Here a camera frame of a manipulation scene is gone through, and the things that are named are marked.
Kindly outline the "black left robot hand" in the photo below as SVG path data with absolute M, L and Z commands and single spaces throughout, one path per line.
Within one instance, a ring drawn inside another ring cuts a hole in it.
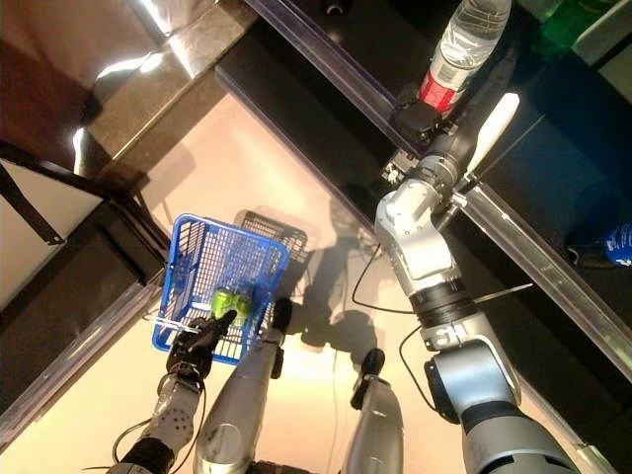
M 167 358 L 168 373 L 188 380 L 204 381 L 210 373 L 213 353 L 237 316 L 231 309 L 219 319 L 202 320 L 197 333 L 182 333 Z

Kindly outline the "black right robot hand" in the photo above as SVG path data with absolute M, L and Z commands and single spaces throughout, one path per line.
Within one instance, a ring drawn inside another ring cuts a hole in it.
M 456 123 L 418 97 L 419 85 L 409 82 L 399 91 L 392 113 L 395 128 L 412 144 L 429 148 L 441 135 L 450 135 Z

